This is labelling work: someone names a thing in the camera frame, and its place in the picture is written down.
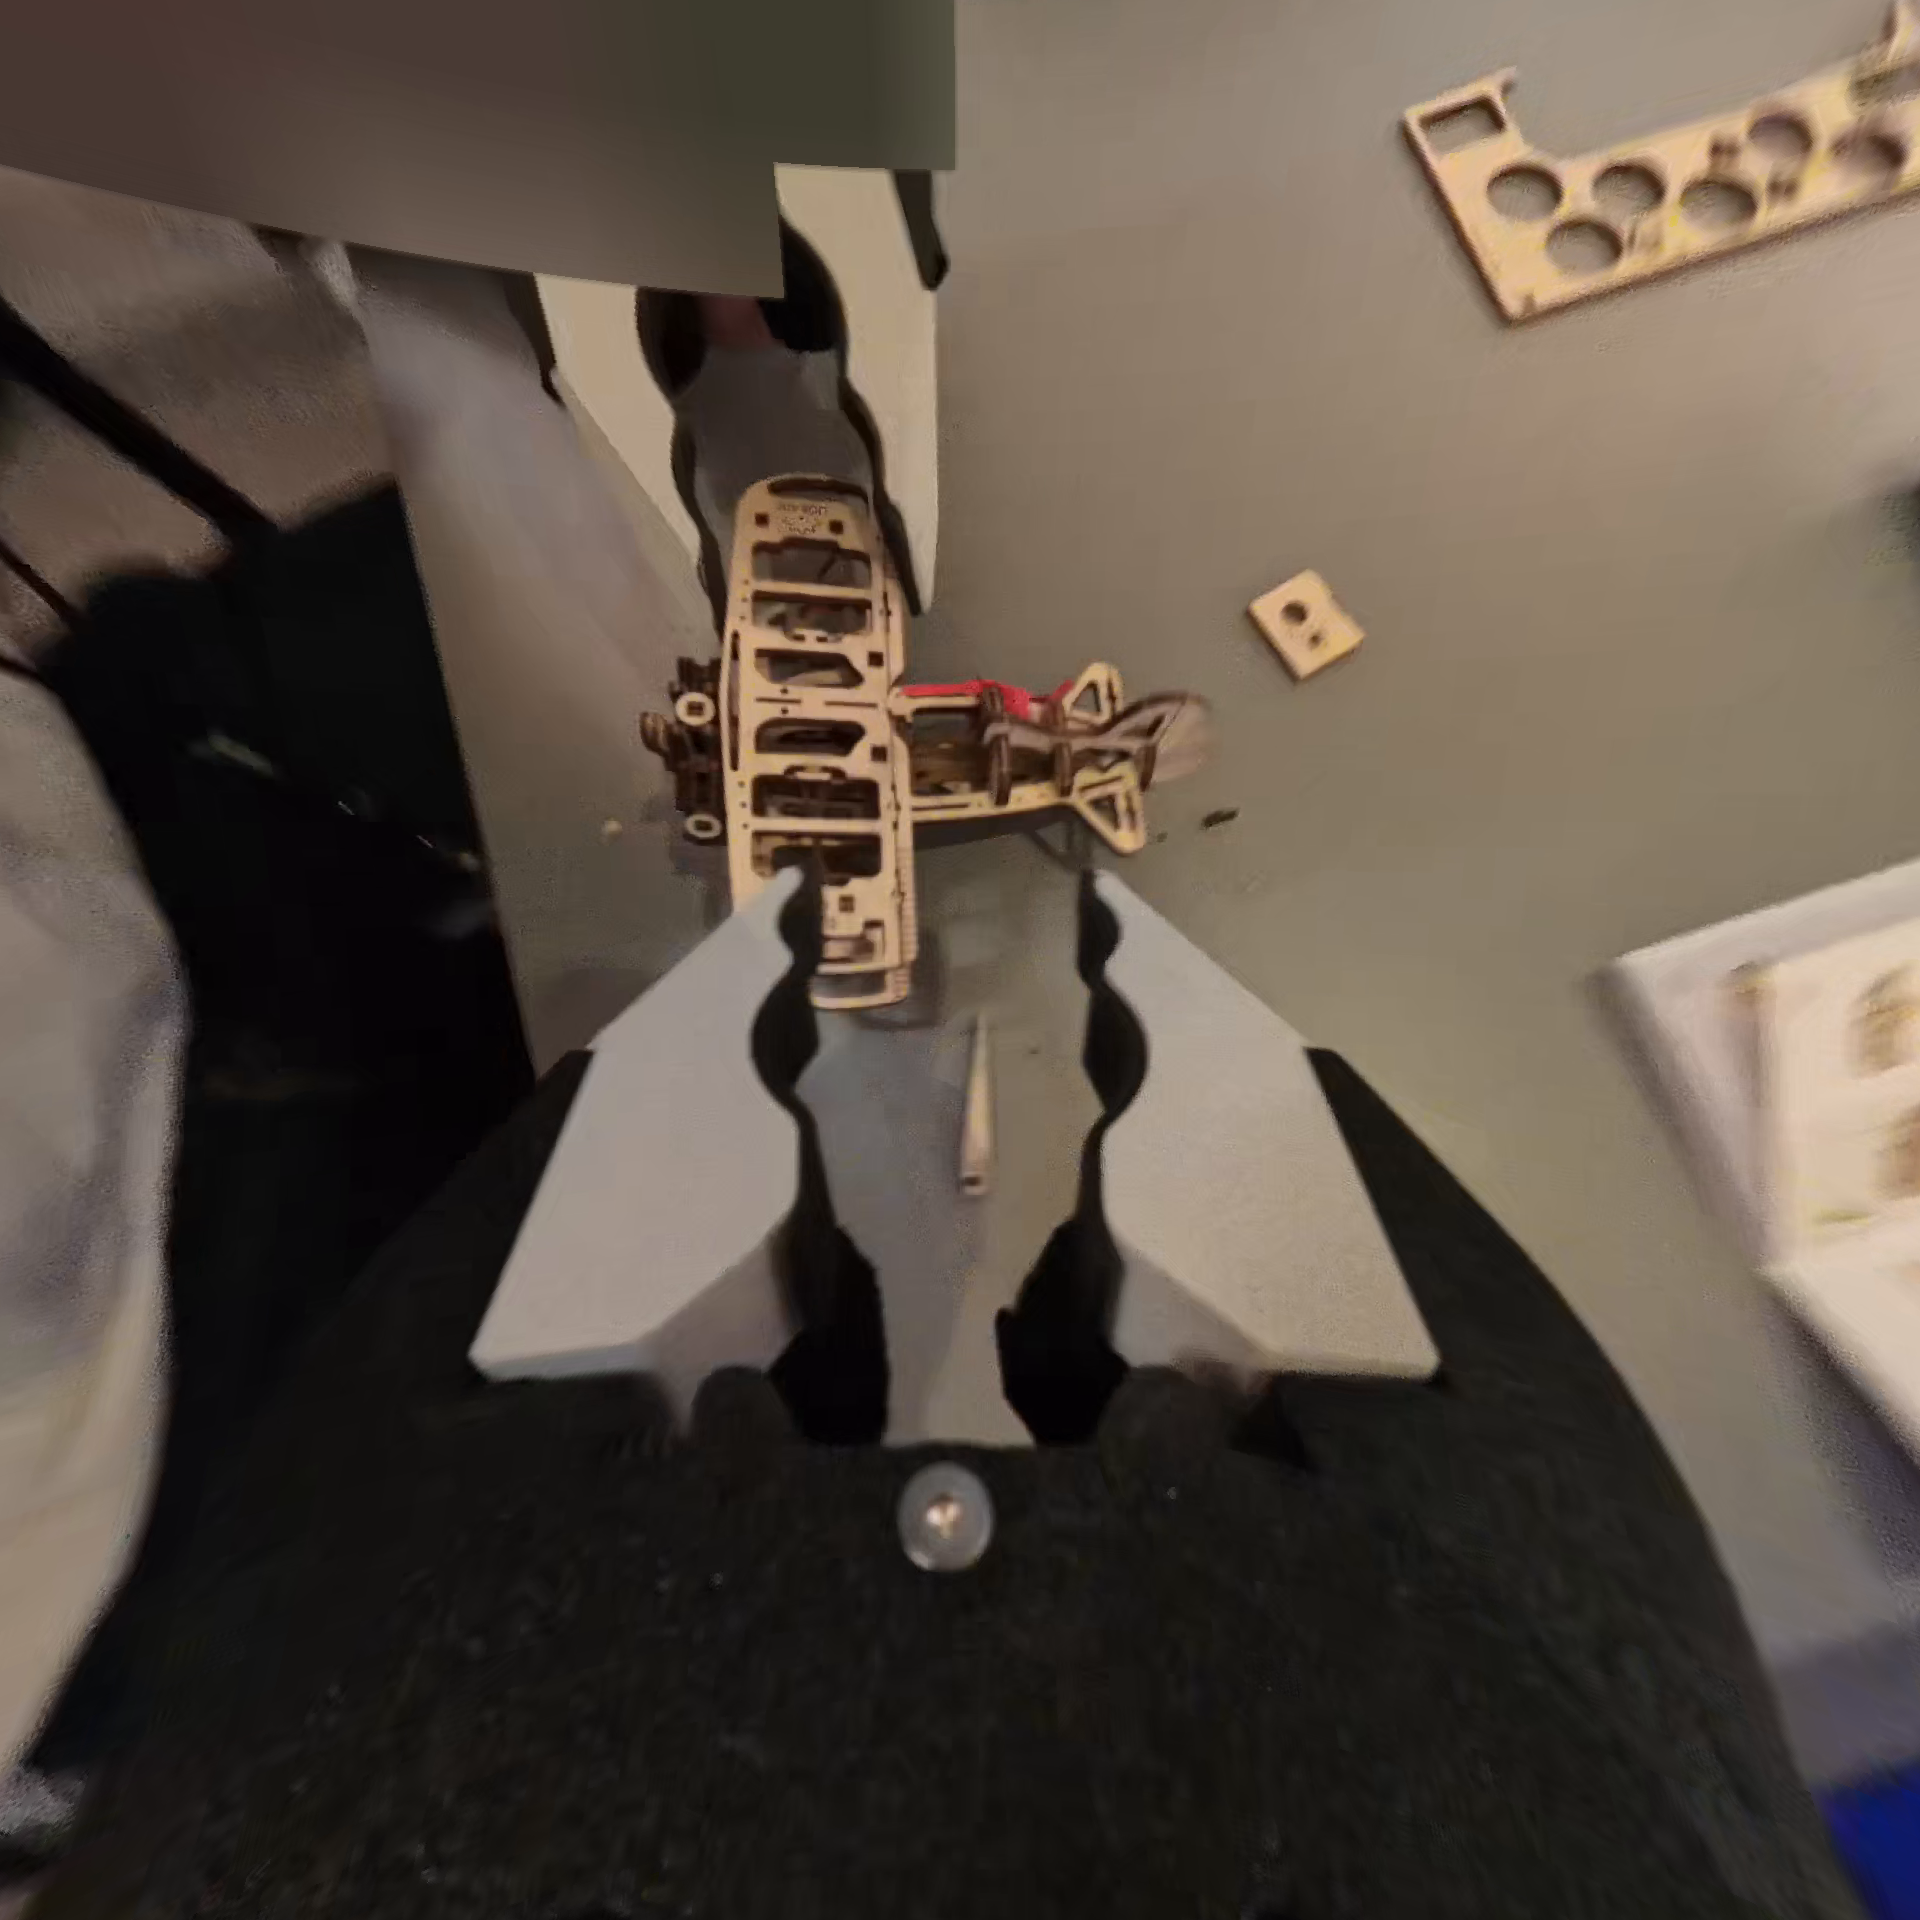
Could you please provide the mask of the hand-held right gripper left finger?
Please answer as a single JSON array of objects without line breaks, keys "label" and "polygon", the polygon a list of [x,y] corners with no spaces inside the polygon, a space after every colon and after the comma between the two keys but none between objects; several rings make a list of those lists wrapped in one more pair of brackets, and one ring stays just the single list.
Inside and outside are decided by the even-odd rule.
[{"label": "hand-held right gripper left finger", "polygon": [[642,1376],[688,1419],[738,1367],[814,1442],[884,1440],[882,1290],[802,1094],[822,958],[822,878],[782,874],[598,1037],[473,1336],[480,1376]]}]

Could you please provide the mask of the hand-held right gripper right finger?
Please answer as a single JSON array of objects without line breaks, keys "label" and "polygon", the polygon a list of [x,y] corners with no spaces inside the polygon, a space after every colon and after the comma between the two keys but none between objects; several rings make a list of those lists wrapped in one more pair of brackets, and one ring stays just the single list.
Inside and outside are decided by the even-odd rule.
[{"label": "hand-held right gripper right finger", "polygon": [[1307,1041],[1117,874],[1077,882],[1073,961],[1096,1113],[1067,1214],[995,1313],[1026,1435],[1088,1445],[1141,1370],[1232,1409],[1283,1376],[1436,1379]]}]

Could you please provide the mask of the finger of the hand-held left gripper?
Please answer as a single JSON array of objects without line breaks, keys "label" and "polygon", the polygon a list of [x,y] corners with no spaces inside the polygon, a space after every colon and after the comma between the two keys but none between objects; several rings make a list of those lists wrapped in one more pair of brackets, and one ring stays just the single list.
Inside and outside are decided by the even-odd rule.
[{"label": "finger of the hand-held left gripper", "polygon": [[701,601],[725,601],[725,543],[708,513],[699,446],[654,342],[658,290],[536,276],[553,384],[591,455],[635,519],[642,546],[685,556]]},{"label": "finger of the hand-held left gripper", "polygon": [[844,396],[871,445],[901,580],[928,613],[945,505],[935,322],[948,246],[935,174],[779,164],[775,193],[838,300]]}]

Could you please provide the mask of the wooden model airplane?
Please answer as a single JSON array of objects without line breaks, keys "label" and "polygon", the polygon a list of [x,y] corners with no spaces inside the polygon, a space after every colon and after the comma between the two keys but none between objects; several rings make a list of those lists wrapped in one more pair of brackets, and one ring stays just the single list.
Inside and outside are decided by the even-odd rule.
[{"label": "wooden model airplane", "polygon": [[1056,691],[910,685],[908,596],[865,489],[775,475],[734,522],[719,652],[642,719],[685,835],[728,854],[737,911],[822,875],[814,1001],[875,1013],[922,958],[915,839],[1064,812],[1111,854],[1149,845],[1149,792],[1196,772],[1213,709],[1134,699],[1108,661]]}]

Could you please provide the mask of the grey desk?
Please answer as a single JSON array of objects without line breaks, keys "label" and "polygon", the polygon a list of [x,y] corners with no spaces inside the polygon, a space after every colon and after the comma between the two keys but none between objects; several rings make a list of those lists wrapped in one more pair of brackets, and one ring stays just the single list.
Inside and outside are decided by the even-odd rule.
[{"label": "grey desk", "polygon": [[[1701,1206],[1598,973],[1917,849],[1917,209],[1506,329],[1406,153],[1685,120],[1880,2],[961,2],[931,672],[1219,719],[1127,887],[1548,1272],[1817,1782],[1917,1745],[1917,1488]],[[1362,626],[1296,685],[1249,605]]]}]

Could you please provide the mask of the white instruction booklet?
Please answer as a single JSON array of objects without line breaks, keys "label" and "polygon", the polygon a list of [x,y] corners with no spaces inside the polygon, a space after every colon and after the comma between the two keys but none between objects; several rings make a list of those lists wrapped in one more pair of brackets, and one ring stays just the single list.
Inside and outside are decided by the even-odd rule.
[{"label": "white instruction booklet", "polygon": [[1917,1459],[1917,862],[1604,973],[1741,1254]]}]

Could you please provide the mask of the small square wooden piece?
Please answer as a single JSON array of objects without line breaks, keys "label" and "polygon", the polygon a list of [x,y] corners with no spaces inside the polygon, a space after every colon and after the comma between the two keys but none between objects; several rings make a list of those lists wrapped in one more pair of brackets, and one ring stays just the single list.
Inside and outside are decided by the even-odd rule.
[{"label": "small square wooden piece", "polygon": [[1246,616],[1296,685],[1345,661],[1362,645],[1362,626],[1313,570],[1264,591]]}]

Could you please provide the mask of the person's white shirt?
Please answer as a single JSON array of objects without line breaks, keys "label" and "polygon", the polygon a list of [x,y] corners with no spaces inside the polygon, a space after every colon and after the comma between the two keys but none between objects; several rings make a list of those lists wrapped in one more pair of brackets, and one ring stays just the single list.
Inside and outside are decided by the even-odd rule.
[{"label": "person's white shirt", "polygon": [[64,708],[3,672],[3,1795],[143,1538],[187,993]]}]

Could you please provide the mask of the wooden punch-out sheet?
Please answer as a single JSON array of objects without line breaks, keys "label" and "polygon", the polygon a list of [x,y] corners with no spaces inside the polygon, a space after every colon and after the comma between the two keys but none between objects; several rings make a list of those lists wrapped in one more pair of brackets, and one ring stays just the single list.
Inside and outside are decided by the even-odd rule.
[{"label": "wooden punch-out sheet", "polygon": [[1515,67],[1403,118],[1503,323],[1606,300],[1917,200],[1917,5],[1845,61],[1582,153],[1538,143]]}]

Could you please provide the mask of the blue object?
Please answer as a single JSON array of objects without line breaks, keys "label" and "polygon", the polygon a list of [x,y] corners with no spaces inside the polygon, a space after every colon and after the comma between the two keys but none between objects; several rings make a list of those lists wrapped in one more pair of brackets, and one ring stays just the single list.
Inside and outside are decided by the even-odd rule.
[{"label": "blue object", "polygon": [[1917,1917],[1917,1759],[1815,1799],[1870,1917]]}]

